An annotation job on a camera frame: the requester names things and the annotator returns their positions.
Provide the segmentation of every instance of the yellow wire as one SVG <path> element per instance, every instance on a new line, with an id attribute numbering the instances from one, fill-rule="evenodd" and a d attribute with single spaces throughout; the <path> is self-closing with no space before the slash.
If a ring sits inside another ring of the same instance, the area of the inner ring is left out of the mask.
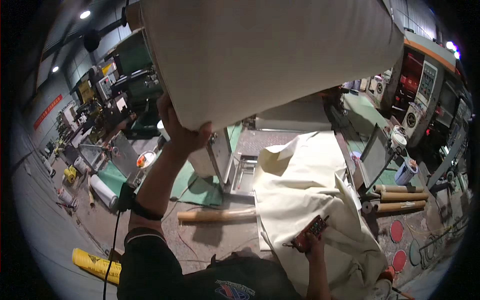
<path id="1" fill-rule="evenodd" d="M 447 227 L 439 228 L 439 229 L 432 230 L 432 231 L 418 232 L 418 231 L 416 231 L 415 229 L 413 229 L 413 228 L 410 226 L 410 224 L 407 222 L 407 218 L 406 218 L 405 216 L 403 216 L 403 219 L 404 219 L 404 221 L 405 221 L 405 224 L 408 226 L 408 228 L 410 228 L 411 231 L 413 231 L 413 232 L 415 232 L 415 233 L 417 233 L 417 234 L 431 234 L 431 233 L 434 233 L 434 232 L 437 232 L 437 231 L 441 231 L 441 230 L 445 231 L 445 230 L 448 230 L 448 229 L 453 228 L 452 225 L 449 225 L 449 226 L 447 226 Z"/>

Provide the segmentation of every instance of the beige fabric sheet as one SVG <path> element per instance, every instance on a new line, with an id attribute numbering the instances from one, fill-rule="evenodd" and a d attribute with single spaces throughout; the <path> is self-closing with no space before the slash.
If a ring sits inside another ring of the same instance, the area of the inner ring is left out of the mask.
<path id="1" fill-rule="evenodd" d="M 277 254 L 295 289 L 308 286 L 305 255 L 282 246 L 290 244 L 315 216 L 330 216 L 325 239 L 325 263 L 332 295 L 363 299 L 387 260 L 360 219 L 346 185 L 345 160 L 333 132 L 312 132 L 287 145 L 260 152 L 254 175 L 257 212 L 268 243 Z"/>

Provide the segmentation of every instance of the red circle marking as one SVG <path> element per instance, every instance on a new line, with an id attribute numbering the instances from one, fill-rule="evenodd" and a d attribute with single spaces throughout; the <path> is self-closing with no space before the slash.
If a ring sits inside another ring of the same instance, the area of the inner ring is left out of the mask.
<path id="1" fill-rule="evenodd" d="M 400 273 L 405 266 L 405 262 L 407 261 L 407 254 L 403 250 L 398 250 L 392 260 L 392 266 L 395 269 L 395 273 Z"/>
<path id="2" fill-rule="evenodd" d="M 403 237 L 403 225 L 402 222 L 396 220 L 390 226 L 390 236 L 392 237 L 392 241 L 398 243 L 402 240 Z"/>

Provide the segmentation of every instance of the black t-shirt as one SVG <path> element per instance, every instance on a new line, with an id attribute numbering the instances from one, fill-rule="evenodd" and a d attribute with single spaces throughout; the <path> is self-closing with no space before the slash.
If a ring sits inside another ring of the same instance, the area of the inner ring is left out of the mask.
<path id="1" fill-rule="evenodd" d="M 183 275 L 179 261 L 156 230 L 135 228 L 125 238 L 118 299 L 301 299 L 283 268 L 238 257 Z"/>

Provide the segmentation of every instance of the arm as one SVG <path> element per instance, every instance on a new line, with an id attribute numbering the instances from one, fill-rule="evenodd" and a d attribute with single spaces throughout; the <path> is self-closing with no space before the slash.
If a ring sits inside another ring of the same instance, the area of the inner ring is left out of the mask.
<path id="1" fill-rule="evenodd" d="M 128 123 L 128 120 L 130 119 L 130 117 L 126 118 L 125 120 L 123 120 L 122 122 L 118 123 L 118 125 L 115 127 L 114 130 L 112 130 L 112 132 L 110 132 L 107 137 L 105 138 L 105 140 L 103 141 L 102 143 L 102 146 L 107 146 L 108 143 L 110 142 L 110 140 L 115 136 L 117 135 L 117 133 L 120 132 L 120 130 L 124 130 L 125 128 L 127 128 L 127 123 Z"/>
<path id="2" fill-rule="evenodd" d="M 180 125 L 168 95 L 164 94 L 157 105 L 171 141 L 164 146 L 160 157 L 150 169 L 138 191 L 137 202 L 157 215 L 164 215 L 178 172 L 190 153 L 205 147 L 212 133 L 212 124 L 208 122 L 198 132 L 192 132 Z M 147 220 L 131 213 L 129 231 L 136 227 L 155 229 L 163 234 L 161 221 Z"/>
<path id="3" fill-rule="evenodd" d="M 322 238 L 318 240 L 311 233 L 307 233 L 311 250 L 307 254 L 310 263 L 307 299 L 330 300 L 330 288 L 327 281 L 327 269 L 324 259 L 325 242 Z"/>

